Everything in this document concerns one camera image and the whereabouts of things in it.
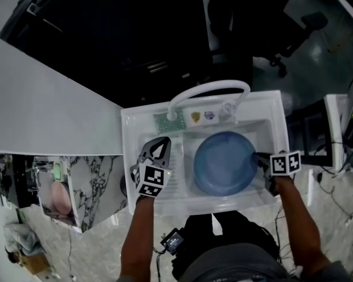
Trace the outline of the pink large plate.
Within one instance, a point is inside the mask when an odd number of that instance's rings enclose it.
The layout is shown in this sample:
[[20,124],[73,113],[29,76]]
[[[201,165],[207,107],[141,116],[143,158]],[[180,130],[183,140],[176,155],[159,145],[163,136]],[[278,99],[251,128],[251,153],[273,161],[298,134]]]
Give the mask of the pink large plate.
[[72,203],[68,184],[54,181],[51,184],[51,196],[54,208],[62,215],[69,215],[72,211]]

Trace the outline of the white plastic sink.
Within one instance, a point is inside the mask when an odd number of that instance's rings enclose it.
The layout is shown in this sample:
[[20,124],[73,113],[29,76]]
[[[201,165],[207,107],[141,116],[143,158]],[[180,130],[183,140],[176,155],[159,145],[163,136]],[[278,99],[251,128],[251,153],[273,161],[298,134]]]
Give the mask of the white plastic sink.
[[[288,132],[281,93],[278,90],[252,92],[242,101],[235,119],[213,124],[201,117],[194,123],[191,113],[218,112],[223,103],[232,102],[237,94],[192,98],[181,102],[187,128],[169,133],[171,139],[171,178],[155,199],[157,216],[182,216],[227,212],[273,204],[276,199],[264,188],[263,171],[257,169],[252,182],[232,196],[211,196],[194,182],[193,159],[199,145],[209,136],[224,131],[236,132],[246,137],[257,152],[279,153],[289,150]],[[144,144],[157,138],[155,114],[167,111],[166,102],[122,109],[122,141],[128,210],[133,213],[138,193],[131,178],[131,166],[136,164]]]

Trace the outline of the dark grey metal stool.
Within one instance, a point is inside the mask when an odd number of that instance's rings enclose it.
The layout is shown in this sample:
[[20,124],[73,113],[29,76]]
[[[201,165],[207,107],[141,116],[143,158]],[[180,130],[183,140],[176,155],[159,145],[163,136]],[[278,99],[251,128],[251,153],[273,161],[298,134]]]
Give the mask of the dark grey metal stool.
[[324,100],[295,110],[286,117],[289,148],[299,150],[301,163],[332,166],[332,143]]

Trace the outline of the marble patterned cabinet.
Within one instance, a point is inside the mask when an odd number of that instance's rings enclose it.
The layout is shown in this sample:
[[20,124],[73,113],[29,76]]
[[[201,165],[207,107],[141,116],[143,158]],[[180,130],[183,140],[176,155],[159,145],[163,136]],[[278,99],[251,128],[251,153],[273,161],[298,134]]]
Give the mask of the marble patterned cabinet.
[[[57,212],[52,203],[53,163],[62,164],[72,203],[69,215]],[[124,159],[115,156],[37,156],[32,164],[39,204],[46,217],[84,233],[126,207]]]

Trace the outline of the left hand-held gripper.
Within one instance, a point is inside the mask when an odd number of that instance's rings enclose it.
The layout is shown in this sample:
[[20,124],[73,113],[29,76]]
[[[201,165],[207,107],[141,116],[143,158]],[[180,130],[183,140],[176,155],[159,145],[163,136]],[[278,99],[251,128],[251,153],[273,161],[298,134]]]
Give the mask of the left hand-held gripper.
[[[160,146],[161,152],[158,157],[154,157],[154,152]],[[170,155],[169,137],[158,137],[144,144],[138,162],[130,168],[135,190],[139,196],[157,197],[166,188],[172,176],[172,170],[168,168]]]

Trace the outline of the person's black trousers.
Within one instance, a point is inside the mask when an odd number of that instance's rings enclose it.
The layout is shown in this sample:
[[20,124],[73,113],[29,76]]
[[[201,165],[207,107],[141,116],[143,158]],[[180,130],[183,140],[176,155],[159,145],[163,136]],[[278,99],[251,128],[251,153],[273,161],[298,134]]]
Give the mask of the person's black trousers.
[[199,256],[216,247],[248,243],[279,258],[279,246],[270,232],[238,211],[189,216],[180,232],[184,239],[172,260],[172,275],[179,280]]

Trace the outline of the blue large plate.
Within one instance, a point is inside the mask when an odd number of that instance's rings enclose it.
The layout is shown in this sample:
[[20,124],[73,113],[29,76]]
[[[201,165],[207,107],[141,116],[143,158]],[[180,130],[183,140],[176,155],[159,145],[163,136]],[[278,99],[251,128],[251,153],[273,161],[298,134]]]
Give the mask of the blue large plate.
[[255,148],[243,135],[219,132],[206,138],[194,156],[194,180],[211,196],[232,196],[257,174]]

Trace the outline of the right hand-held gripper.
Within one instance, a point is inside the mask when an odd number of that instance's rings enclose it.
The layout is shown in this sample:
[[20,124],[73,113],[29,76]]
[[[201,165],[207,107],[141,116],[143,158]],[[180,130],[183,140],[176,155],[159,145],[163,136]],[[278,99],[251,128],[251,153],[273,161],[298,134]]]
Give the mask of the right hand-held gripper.
[[264,171],[265,188],[277,196],[275,176],[290,176],[301,170],[301,154],[299,150],[293,152],[270,153],[255,152],[252,154],[254,161]]

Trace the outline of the cardboard box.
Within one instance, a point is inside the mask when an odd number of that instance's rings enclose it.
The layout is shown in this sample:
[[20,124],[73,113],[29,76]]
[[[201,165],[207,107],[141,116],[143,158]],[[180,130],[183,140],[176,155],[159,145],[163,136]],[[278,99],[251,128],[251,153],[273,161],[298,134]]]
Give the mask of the cardboard box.
[[6,253],[11,263],[24,267],[32,275],[37,275],[45,271],[49,271],[51,268],[44,253],[36,254],[34,256],[25,256],[20,252],[11,253],[7,251]]

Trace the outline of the green scrub sponge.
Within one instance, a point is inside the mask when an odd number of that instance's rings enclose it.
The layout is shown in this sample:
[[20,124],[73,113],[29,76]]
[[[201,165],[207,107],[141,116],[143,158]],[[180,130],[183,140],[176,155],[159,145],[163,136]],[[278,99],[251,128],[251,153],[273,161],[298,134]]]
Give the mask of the green scrub sponge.
[[174,112],[176,114],[175,120],[168,119],[168,112],[153,115],[155,127],[159,135],[186,129],[187,126],[182,109],[177,109]]

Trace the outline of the black device with screen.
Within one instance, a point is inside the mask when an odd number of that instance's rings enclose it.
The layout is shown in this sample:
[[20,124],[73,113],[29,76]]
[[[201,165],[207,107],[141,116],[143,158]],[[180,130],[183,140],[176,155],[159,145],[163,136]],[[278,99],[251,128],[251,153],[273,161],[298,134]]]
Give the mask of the black device with screen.
[[174,256],[184,244],[184,240],[184,228],[174,228],[167,236],[162,239],[161,245],[168,253]]

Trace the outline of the black office chair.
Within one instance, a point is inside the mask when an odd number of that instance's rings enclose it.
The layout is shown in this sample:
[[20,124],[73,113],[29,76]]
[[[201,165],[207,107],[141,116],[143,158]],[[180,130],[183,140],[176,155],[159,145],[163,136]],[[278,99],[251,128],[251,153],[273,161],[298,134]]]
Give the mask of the black office chair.
[[260,57],[287,75],[282,58],[289,58],[314,32],[326,27],[322,12],[302,16],[298,24],[284,11],[289,0],[209,0],[210,30],[221,54]]

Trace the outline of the grey cloth pile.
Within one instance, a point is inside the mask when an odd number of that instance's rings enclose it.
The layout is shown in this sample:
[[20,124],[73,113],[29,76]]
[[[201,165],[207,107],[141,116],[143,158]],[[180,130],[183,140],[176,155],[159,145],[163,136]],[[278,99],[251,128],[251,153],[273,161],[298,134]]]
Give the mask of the grey cloth pile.
[[12,263],[21,253],[24,256],[35,256],[44,253],[36,233],[26,224],[11,223],[3,226],[5,251]]

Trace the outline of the person's grey t-shirt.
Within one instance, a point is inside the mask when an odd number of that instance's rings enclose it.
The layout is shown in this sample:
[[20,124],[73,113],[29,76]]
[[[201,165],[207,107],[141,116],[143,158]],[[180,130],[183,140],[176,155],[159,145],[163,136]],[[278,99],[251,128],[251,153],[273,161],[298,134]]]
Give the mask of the person's grey t-shirt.
[[184,253],[172,260],[172,275],[177,282],[353,282],[339,261],[311,277],[297,278],[264,249],[249,243],[216,247],[193,261],[187,259],[191,256]]

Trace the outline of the person's right forearm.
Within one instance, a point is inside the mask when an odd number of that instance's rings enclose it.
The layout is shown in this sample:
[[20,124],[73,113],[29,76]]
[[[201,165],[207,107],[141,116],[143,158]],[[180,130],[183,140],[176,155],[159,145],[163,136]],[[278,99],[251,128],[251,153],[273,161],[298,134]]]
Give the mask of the person's right forearm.
[[274,180],[287,221],[289,244],[295,265],[303,268],[303,278],[311,277],[330,264],[321,250],[319,230],[292,179],[276,176]]

